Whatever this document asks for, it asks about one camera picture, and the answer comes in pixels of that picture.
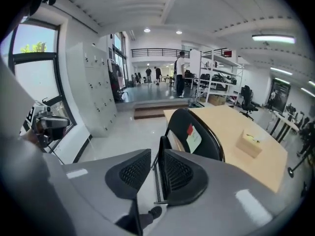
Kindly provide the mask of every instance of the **cable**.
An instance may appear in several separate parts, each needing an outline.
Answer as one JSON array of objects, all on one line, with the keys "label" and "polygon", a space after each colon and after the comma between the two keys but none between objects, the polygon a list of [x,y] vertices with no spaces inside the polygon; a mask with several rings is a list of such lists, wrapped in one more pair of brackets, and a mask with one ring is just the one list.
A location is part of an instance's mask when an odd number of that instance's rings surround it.
[{"label": "cable", "polygon": [[53,149],[49,146],[49,145],[47,145],[47,147],[50,149],[50,151],[53,153],[53,154],[55,154],[55,156],[59,159],[59,161],[61,161],[61,159],[57,156],[57,154],[53,151]]}]

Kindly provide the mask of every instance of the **tissue box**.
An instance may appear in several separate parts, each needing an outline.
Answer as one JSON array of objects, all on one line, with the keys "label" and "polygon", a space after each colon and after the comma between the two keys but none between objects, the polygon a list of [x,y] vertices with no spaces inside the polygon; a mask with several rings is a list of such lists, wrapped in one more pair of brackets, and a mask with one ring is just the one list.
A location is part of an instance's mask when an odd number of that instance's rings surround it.
[{"label": "tissue box", "polygon": [[255,137],[248,130],[243,130],[241,136],[236,142],[236,147],[256,158],[261,152],[260,142],[255,140]]}]

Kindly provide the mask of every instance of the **wooden step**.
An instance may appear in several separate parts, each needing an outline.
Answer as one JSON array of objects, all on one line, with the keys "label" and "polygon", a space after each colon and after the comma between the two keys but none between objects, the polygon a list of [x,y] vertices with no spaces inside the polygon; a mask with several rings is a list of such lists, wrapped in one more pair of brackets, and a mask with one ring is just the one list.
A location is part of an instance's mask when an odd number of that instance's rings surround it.
[{"label": "wooden step", "polygon": [[151,106],[147,108],[136,108],[134,111],[134,119],[148,119],[148,118],[158,118],[164,117],[164,111],[168,109],[178,109],[178,108],[188,108],[189,105],[187,104],[174,104],[174,105],[167,105],[167,106]]}]

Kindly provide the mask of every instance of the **table leg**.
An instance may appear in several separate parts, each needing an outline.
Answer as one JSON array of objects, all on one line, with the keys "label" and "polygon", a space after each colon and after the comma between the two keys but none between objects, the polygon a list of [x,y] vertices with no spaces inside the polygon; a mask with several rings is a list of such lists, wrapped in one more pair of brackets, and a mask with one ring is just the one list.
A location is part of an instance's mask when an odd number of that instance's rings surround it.
[{"label": "table leg", "polygon": [[281,134],[282,134],[282,132],[284,131],[284,129],[285,129],[286,126],[287,126],[287,124],[286,124],[286,123],[283,123],[282,129],[280,130],[279,134],[278,134],[277,137],[276,137],[276,141],[277,141],[278,143],[280,143],[280,142],[279,142],[279,139],[280,139]]},{"label": "table leg", "polygon": [[291,129],[291,127],[289,125],[287,125],[287,128],[285,130],[285,132],[283,133],[283,135],[281,136],[280,140],[278,141],[279,143],[284,139],[285,135],[288,133],[288,131]]},{"label": "table leg", "polygon": [[278,120],[277,120],[277,122],[276,122],[274,128],[271,130],[270,135],[272,135],[272,134],[274,133],[274,131],[276,130],[276,128],[277,128],[277,126],[278,126],[278,124],[279,124],[279,122],[280,122],[280,118],[278,118]]}]

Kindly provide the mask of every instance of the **white locker cabinet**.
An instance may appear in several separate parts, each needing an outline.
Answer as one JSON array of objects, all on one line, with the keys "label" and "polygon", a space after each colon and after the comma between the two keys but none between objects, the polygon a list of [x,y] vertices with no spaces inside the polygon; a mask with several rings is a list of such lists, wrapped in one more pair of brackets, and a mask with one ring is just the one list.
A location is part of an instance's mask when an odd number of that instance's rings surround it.
[{"label": "white locker cabinet", "polygon": [[117,117],[110,87],[107,53],[87,43],[66,52],[71,92],[81,118],[94,137],[106,137]]}]

